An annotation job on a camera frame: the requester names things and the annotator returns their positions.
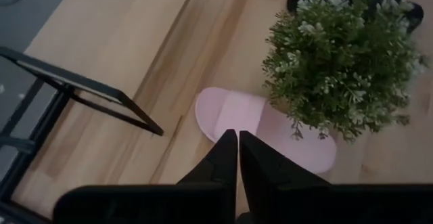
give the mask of black metal frame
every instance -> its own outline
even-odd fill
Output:
[[[73,72],[58,68],[50,65],[46,62],[42,62],[36,58],[32,58],[23,53],[14,51],[6,47],[0,47],[0,56],[13,62],[19,67],[25,69],[29,73],[35,75],[43,82],[51,85],[59,92],[62,92],[69,96],[69,98],[76,102],[82,103],[90,108],[98,110],[100,112],[109,114],[117,119],[128,122],[132,125],[155,133],[159,136],[164,134],[164,131],[154,122],[132,99],[125,95],[122,91],[105,85],[103,83],[88,79],[84,76],[75,74]],[[113,102],[128,108],[134,112],[142,121],[131,118],[130,116],[121,114],[107,107],[90,102],[87,99],[79,97],[77,94],[72,92],[69,88],[81,89],[83,91],[92,93],[100,98],[103,98],[109,102]]]
[[[28,93],[26,95],[26,98],[27,97],[33,99],[34,96],[31,97],[30,93]],[[18,155],[14,160],[14,163],[12,164],[12,167],[10,168],[5,178],[2,180],[2,182],[0,182],[0,216],[5,219],[6,223],[48,224],[51,222],[48,218],[43,217],[14,202],[12,200],[12,194],[15,192],[15,189],[20,183],[30,164],[35,159],[38,151],[41,149],[45,139],[47,138],[49,132],[53,128],[55,122],[62,113],[68,101],[69,97],[67,95],[65,95],[64,93],[57,93],[51,101],[50,105],[48,106],[47,110],[45,111],[44,115],[42,116],[41,120],[38,122],[34,131],[30,135],[29,139],[12,139],[8,137],[8,135],[2,138],[2,140],[8,140],[8,142],[3,141],[3,143],[0,144],[12,145],[14,147],[23,144],[30,144],[29,141],[33,142],[31,146],[24,145],[24,148],[17,148]],[[24,101],[23,99],[23,102],[15,111],[12,118],[15,117],[17,114],[22,115],[23,111],[25,111],[25,108],[27,107],[28,102]],[[14,129],[14,127],[15,125],[8,126],[8,128],[6,129],[8,131],[11,131],[12,129]]]
[[[14,202],[12,200],[12,194],[29,168],[31,162],[35,159],[49,132],[52,130],[55,122],[70,99],[73,99],[100,112],[109,114],[110,116],[125,122],[131,123],[132,125],[142,129],[153,132],[157,135],[163,135],[164,133],[164,131],[122,91],[67,70],[49,65],[38,59],[29,57],[5,47],[0,47],[0,57],[6,58],[7,60],[13,62],[17,66],[25,69],[38,78],[28,90],[26,97],[21,101],[21,104],[13,113],[9,122],[5,125],[3,130],[0,131],[0,145],[12,145],[19,151],[10,171],[0,182],[0,217],[3,217],[6,220],[6,223],[51,223],[48,218],[43,217],[38,213]],[[17,123],[22,119],[24,112],[27,110],[28,106],[44,83],[51,85],[57,89],[58,92],[51,101],[47,110],[44,112],[42,119],[38,122],[38,125],[32,132],[29,139],[11,138],[10,133],[15,128]],[[90,102],[89,100],[83,99],[75,93],[76,89],[85,90],[98,97],[102,97],[109,102],[114,102],[124,106],[125,108],[133,111],[143,121],[136,120],[109,108]]]

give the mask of gray floor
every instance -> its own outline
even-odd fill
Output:
[[[0,46],[24,51],[62,0],[21,0],[15,5],[0,4]],[[0,132],[35,77],[0,58]],[[14,137],[27,138],[39,121],[55,90],[45,85],[35,97],[23,120],[14,129]],[[0,146],[0,182],[13,162],[16,150]]]

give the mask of wooden floor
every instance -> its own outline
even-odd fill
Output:
[[[414,39],[431,55],[433,0],[412,0],[426,12]],[[136,100],[166,134],[151,135],[113,118],[106,134],[92,134],[99,112],[75,106],[64,113],[14,194],[14,200],[42,215],[64,192],[88,184],[175,183],[209,151],[212,144],[200,132],[192,110],[201,89],[217,86],[266,95],[260,63],[264,42],[285,0],[190,0],[155,68]],[[338,144],[335,166],[321,177],[332,183],[433,182],[433,74],[410,86],[412,123],[392,126],[377,135],[364,134],[349,145]],[[239,184],[237,213],[248,209]]]

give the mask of green plant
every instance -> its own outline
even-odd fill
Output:
[[[365,129],[378,132],[409,116],[397,108],[409,103],[407,83],[425,62],[411,42],[406,1],[301,0],[295,15],[280,12],[267,41],[263,62],[272,104],[288,104],[295,137],[300,122],[333,126],[352,142]]]

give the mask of pink slide sandal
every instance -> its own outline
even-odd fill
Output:
[[[267,99],[239,91],[210,87],[196,101],[199,128],[213,142],[226,129],[249,131],[269,146],[312,173],[328,171],[336,157],[332,137],[318,139],[319,130],[302,125],[304,139],[292,139],[292,120],[272,108]]]

